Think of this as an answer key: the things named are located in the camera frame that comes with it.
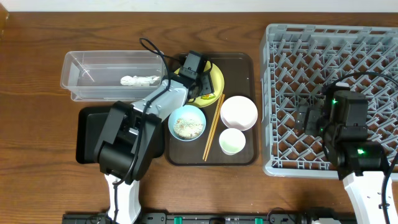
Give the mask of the green snack wrapper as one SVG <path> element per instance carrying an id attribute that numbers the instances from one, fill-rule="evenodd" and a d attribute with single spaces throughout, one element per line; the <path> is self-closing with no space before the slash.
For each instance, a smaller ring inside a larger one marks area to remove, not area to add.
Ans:
<path id="1" fill-rule="evenodd" d="M 215 98 L 215 94 L 214 93 L 209 93 L 209 94 L 201 96 L 201 99 L 203 99 L 203 100 L 210 100 L 210 99 L 213 99 L 213 98 Z"/>

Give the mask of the yellow plate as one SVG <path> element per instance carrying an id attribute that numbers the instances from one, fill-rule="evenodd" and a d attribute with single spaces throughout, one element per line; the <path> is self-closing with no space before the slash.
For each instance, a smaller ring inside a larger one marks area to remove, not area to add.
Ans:
<path id="1" fill-rule="evenodd" d="M 188 104 L 196 106 L 198 108 L 204 108 L 215 103 L 223 93 L 224 76 L 221 70 L 214 63 L 206 60 L 204 71 L 208 70 L 209 68 L 211 69 L 210 75 L 213 82 L 215 98 L 210 100 L 203 100 L 199 96 L 195 99 L 188 99 L 188 89 L 184 87 L 182 83 L 175 81 L 173 75 L 169 90 L 169 92 L 172 94 L 172 99 L 177 100 L 177 103 L 179 103 L 181 106 Z"/>

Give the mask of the light blue bowl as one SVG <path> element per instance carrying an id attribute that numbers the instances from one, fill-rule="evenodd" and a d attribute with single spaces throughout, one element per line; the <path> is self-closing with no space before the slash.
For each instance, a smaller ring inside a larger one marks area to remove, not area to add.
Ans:
<path id="1" fill-rule="evenodd" d="M 185 105 L 171 113 L 168 128 L 171 135 L 180 141 L 196 140 L 206 128 L 205 114 L 196 106 Z"/>

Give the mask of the pink bowl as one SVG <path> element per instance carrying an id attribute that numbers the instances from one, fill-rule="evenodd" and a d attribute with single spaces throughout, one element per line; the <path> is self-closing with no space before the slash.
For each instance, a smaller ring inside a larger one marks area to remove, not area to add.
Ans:
<path id="1" fill-rule="evenodd" d="M 255 125 L 258 112 L 255 103 L 249 98 L 232 96 L 223 103 L 220 117 L 228 128 L 246 131 Z"/>

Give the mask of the rice and nut scraps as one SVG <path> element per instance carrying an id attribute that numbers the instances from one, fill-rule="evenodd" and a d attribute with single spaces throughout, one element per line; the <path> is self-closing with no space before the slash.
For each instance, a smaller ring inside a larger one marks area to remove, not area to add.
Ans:
<path id="1" fill-rule="evenodd" d="M 203 124 L 197 119 L 179 118 L 174 124 L 174 133 L 184 140 L 192 140 L 201 134 Z"/>

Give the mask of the white green cup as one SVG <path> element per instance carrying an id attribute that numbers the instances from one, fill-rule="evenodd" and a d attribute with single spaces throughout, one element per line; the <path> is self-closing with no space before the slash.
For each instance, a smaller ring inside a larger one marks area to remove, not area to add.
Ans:
<path id="1" fill-rule="evenodd" d="M 232 156 L 243 150 L 246 145 L 246 137 L 242 131 L 228 128 L 220 134 L 219 144 L 226 155 Z"/>

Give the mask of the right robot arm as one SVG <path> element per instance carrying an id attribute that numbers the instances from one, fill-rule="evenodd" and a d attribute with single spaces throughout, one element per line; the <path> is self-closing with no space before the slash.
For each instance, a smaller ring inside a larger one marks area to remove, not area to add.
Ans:
<path id="1" fill-rule="evenodd" d="M 300 105 L 295 128 L 322 139 L 351 200 L 358 223 L 397 223 L 389 163 L 382 145 L 368 138 L 368 101 L 358 92 L 336 90 L 323 107 Z"/>

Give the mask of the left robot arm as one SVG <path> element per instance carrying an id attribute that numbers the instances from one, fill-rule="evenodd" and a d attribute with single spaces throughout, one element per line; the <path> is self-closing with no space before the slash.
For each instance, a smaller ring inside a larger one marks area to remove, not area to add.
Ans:
<path id="1" fill-rule="evenodd" d="M 212 67 L 202 73 L 182 67 L 144 99 L 112 105 L 93 153 L 109 186 L 107 223 L 136 222 L 139 182 L 162 147 L 162 123 L 189 100 L 220 90 L 222 80 Z"/>

